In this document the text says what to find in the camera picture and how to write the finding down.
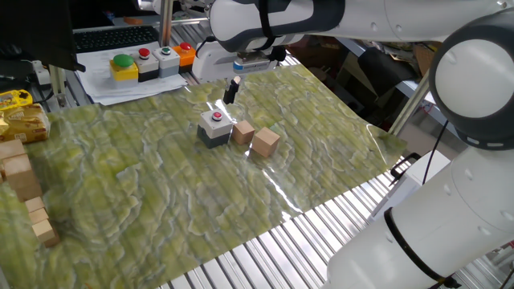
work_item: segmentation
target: green marbled mat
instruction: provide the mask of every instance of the green marbled mat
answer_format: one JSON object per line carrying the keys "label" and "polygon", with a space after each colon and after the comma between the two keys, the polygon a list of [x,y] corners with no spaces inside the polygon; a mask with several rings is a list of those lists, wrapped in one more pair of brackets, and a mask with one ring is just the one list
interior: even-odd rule
{"label": "green marbled mat", "polygon": [[231,117],[281,136],[207,149],[201,112],[224,82],[52,113],[27,152],[62,243],[46,249],[0,185],[0,266],[13,288],[150,288],[386,171],[405,144],[367,124],[303,66],[250,75]]}

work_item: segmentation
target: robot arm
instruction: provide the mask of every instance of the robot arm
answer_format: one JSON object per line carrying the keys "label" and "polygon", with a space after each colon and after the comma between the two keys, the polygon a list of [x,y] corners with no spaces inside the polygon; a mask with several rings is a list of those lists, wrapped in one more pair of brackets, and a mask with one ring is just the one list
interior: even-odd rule
{"label": "robot arm", "polygon": [[273,47],[306,34],[387,42],[443,41],[505,5],[480,0],[216,0],[210,8],[210,26],[229,52],[266,48],[270,36],[275,38],[268,44]]}
{"label": "robot arm", "polygon": [[219,43],[213,45],[230,54],[291,43],[302,34],[444,40],[430,69],[430,90],[470,148],[388,210],[387,219],[345,244],[330,260],[324,289],[457,288],[447,276],[514,239],[512,3],[270,0],[263,19],[262,2],[217,0],[210,23]]}

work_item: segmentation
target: wire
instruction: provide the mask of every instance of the wire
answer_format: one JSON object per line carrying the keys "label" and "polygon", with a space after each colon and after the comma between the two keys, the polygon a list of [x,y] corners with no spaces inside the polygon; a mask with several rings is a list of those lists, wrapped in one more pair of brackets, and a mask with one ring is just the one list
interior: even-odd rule
{"label": "wire", "polygon": [[[43,90],[41,89],[41,85],[38,83],[38,92],[41,97],[43,97]],[[52,96],[54,96],[54,91],[51,90],[50,93],[48,93],[48,96],[43,98],[42,100],[35,101],[34,104],[42,104],[46,103]]]}
{"label": "wire", "polygon": [[48,93],[48,96],[45,97],[44,99],[42,100],[38,100],[38,101],[35,101],[34,104],[42,104],[42,103],[45,103],[47,102],[52,96],[54,96],[54,91],[51,91],[50,93]]}
{"label": "wire", "polygon": [[428,169],[430,168],[430,163],[432,163],[432,157],[434,157],[435,149],[437,148],[437,145],[439,145],[439,142],[441,141],[441,137],[443,137],[444,131],[447,129],[448,126],[448,120],[444,123],[443,129],[441,129],[441,132],[439,133],[439,136],[437,137],[437,140],[434,144],[434,149],[432,149],[432,153],[430,154],[430,158],[428,159],[428,165],[426,165],[426,171],[425,171],[425,177],[423,178],[422,185],[425,185],[426,176],[428,176]]}
{"label": "wire", "polygon": [[505,279],[504,283],[503,283],[503,284],[501,284],[500,289],[504,289],[504,288],[505,288],[505,286],[507,286],[508,280],[510,280],[510,279],[511,279],[512,274],[514,274],[514,268],[512,268],[512,269],[511,269],[511,272],[510,272],[510,273],[508,273],[508,276],[507,276],[507,278]]}
{"label": "wire", "polygon": [[198,49],[196,50],[196,54],[194,56],[196,56],[196,58],[198,58],[198,52],[200,51],[200,49],[202,49],[202,47],[206,44],[206,43],[212,43],[216,41],[216,38],[214,36],[207,36],[207,38],[205,38],[202,42],[202,44],[200,44],[200,46],[198,47]]}

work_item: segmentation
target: keyboard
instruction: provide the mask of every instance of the keyboard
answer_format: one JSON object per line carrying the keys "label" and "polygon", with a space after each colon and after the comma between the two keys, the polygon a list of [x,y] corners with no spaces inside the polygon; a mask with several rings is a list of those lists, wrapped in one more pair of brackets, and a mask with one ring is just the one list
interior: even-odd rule
{"label": "keyboard", "polygon": [[104,51],[152,43],[159,33],[151,26],[131,26],[73,34],[77,53]]}

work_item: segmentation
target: wooden block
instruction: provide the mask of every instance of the wooden block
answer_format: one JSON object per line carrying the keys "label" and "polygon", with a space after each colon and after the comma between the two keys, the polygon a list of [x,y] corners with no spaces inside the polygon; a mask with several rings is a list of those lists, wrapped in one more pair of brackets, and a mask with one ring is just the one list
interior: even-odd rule
{"label": "wooden block", "polygon": [[26,154],[7,158],[3,160],[3,165],[6,170],[6,179],[12,189],[21,189],[39,183]]}
{"label": "wooden block", "polygon": [[20,202],[29,201],[33,198],[43,196],[43,191],[41,190],[41,185],[39,185],[39,183],[29,184],[26,187],[15,189],[14,191],[16,192]]}
{"label": "wooden block", "polygon": [[16,157],[25,153],[20,140],[10,140],[0,143],[0,161],[9,157]]}
{"label": "wooden block", "polygon": [[32,221],[32,225],[42,222],[43,220],[49,219],[45,208],[41,208],[39,210],[35,210],[34,212],[29,213],[29,218]]}
{"label": "wooden block", "polygon": [[32,213],[36,210],[44,208],[45,204],[43,204],[43,199],[41,197],[35,197],[31,200],[26,201],[25,206],[27,206],[27,210],[29,210],[29,213]]}
{"label": "wooden block", "polygon": [[279,144],[280,136],[269,128],[263,128],[255,134],[251,149],[263,157],[269,157]]}
{"label": "wooden block", "polygon": [[234,124],[234,130],[232,130],[232,138],[240,145],[251,142],[254,137],[255,130],[246,120],[240,121]]}
{"label": "wooden block", "polygon": [[51,227],[48,220],[43,220],[35,225],[32,225],[32,230],[40,242],[46,242],[55,237],[54,229]]}
{"label": "wooden block", "polygon": [[55,227],[52,227],[52,229],[54,231],[54,238],[51,238],[50,240],[45,241],[43,243],[46,248],[53,247],[61,242],[61,239],[59,238],[59,234],[57,234],[57,230],[55,229]]}

